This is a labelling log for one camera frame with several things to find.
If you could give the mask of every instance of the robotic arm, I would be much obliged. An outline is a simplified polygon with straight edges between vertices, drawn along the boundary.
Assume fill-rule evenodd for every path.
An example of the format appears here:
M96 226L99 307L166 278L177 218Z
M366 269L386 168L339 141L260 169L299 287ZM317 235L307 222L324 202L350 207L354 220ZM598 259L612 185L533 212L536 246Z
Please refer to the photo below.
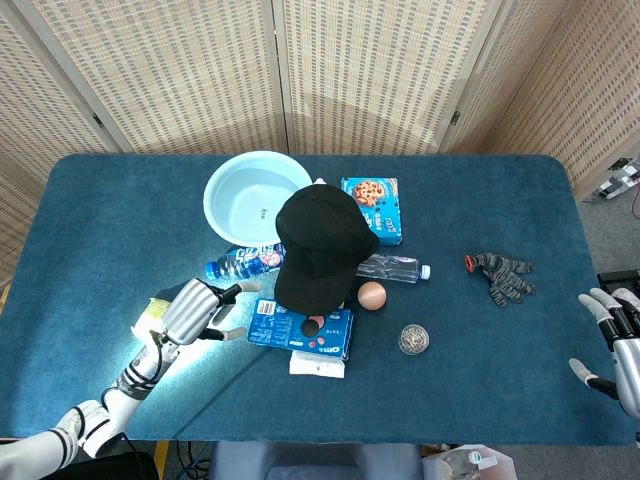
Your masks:
M180 354L196 339L233 340L244 328L222 332L219 324L241 292L257 292L258 282L240 282L226 290L190 280L162 316L159 328L148 330L145 346L116 381L102 393L102 404L88 400L71 409L46 432L0 446L0 478L38 479L66 467L78 447L92 458L120 440L137 408Z
M600 378L577 358L570 359L569 366L585 385L619 400L629 416L640 420L640 300L626 288L613 296L599 288L589 293L578 299L596 318L611 352L616 381ZM636 445L640 447L640 432Z

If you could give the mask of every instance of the oreo box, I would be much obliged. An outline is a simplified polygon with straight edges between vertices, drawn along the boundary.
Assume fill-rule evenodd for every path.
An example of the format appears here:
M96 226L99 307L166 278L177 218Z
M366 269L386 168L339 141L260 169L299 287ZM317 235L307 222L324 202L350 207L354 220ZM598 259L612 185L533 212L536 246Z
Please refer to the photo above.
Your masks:
M381 245L402 241L398 180L396 178L350 177L342 179L342 190L351 195L369 228Z
M256 302L248 340L257 345L349 358L353 313L339 309L328 315L304 315L261 298Z

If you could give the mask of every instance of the brown egg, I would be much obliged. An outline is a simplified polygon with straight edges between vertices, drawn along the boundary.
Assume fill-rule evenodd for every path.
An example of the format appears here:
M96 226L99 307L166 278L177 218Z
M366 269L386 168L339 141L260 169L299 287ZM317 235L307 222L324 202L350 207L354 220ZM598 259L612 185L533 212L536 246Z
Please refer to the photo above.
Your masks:
M378 310L387 301L387 292L378 282L367 282L358 290L358 301L367 310Z

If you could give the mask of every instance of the gray glove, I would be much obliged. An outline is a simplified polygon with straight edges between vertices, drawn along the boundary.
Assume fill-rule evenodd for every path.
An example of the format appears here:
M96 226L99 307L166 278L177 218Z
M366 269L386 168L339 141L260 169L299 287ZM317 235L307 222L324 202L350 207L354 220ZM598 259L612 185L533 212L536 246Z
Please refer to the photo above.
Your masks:
M476 267L489 279L489 295L500 307L505 307L505 296L514 303L522 301L521 293L532 295L536 291L535 285L522 280L516 273L529 273L533 265L523 260L503 257L495 253L481 253L465 256L465 263L469 273Z

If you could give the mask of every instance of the light blue plastic basin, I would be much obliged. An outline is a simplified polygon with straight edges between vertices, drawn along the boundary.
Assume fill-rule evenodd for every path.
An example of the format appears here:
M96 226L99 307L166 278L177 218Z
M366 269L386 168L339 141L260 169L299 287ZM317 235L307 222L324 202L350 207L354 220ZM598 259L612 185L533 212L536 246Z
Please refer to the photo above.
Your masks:
M293 158L276 152L247 152L218 168L204 189L202 206L211 228L245 247L278 243L276 215L291 195L311 185Z

